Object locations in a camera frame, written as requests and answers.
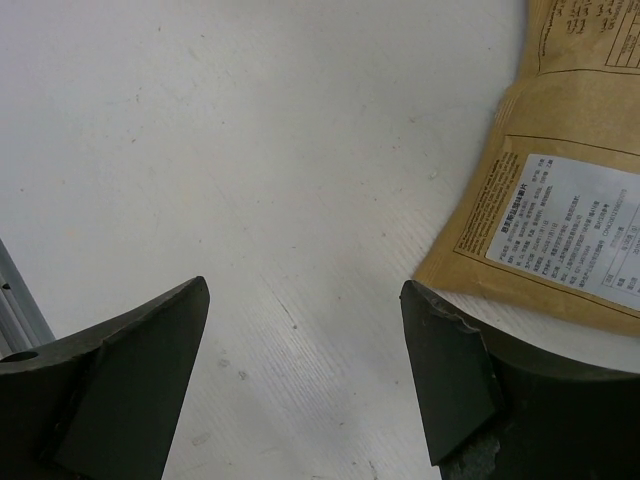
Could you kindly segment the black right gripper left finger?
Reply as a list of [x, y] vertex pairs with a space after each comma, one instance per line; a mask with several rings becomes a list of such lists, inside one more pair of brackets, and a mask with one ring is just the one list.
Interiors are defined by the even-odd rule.
[[208, 308], [197, 276], [2, 359], [2, 478], [161, 478]]

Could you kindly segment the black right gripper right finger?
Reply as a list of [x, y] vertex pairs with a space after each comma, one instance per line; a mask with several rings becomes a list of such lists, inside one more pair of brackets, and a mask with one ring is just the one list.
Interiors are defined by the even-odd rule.
[[418, 282], [400, 294], [431, 464], [445, 479], [635, 479], [639, 378], [543, 350]]

